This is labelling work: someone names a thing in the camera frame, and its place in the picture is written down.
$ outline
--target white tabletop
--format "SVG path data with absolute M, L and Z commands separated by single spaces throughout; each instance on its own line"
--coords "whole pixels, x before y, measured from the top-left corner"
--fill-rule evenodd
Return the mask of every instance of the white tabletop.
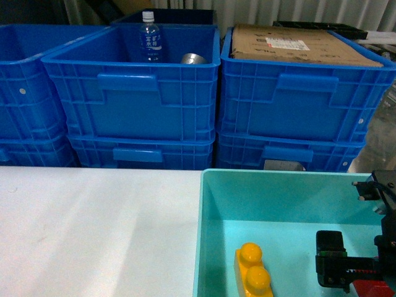
M 200 172 L 0 167 L 0 296 L 191 296 Z

